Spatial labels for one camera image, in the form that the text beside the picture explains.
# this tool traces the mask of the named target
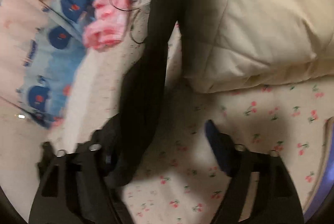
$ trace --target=black cord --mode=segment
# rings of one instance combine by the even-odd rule
[[[109,0],[109,2],[110,2],[110,4],[111,4],[114,8],[116,8],[117,10],[120,10],[120,11],[122,11],[122,12],[132,12],[132,11],[137,11],[136,14],[135,14],[135,16],[134,16],[133,19],[132,19],[132,22],[131,22],[131,26],[130,26],[130,38],[131,38],[132,41],[134,41],[134,42],[137,43],[138,45],[142,44],[143,42],[137,42],[137,41],[133,38],[133,35],[132,35],[132,31],[133,31],[133,29],[134,29],[134,22],[135,22],[135,20],[137,19],[139,13],[141,12],[141,9],[140,9],[140,8],[134,8],[134,9],[131,9],[131,10],[124,10],[124,9],[120,9],[120,8],[116,7],[116,6],[114,5],[114,3],[113,3],[113,0]]]

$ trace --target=pillow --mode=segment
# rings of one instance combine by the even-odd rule
[[[184,74],[212,93],[334,74],[334,0],[188,0]]]

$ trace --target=pink ruffled fabric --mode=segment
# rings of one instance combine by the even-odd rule
[[[122,42],[128,25],[130,0],[94,0],[93,6],[96,21],[86,27],[83,44],[99,50]]]

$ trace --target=bed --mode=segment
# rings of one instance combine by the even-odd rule
[[[326,198],[331,204],[333,192],[333,128],[328,120],[334,108],[328,103],[334,97],[334,78],[198,94],[180,78],[180,37],[176,25],[169,42],[166,99],[155,139],[134,180],[120,190],[135,222],[210,223],[229,178],[218,170],[204,137],[207,119],[252,151],[279,152],[295,183],[305,220],[312,220]],[[117,113],[122,77],[142,49],[128,34],[122,44],[105,52],[88,51],[76,72],[65,121],[48,136],[56,149],[74,152],[76,143],[89,140],[95,129]]]

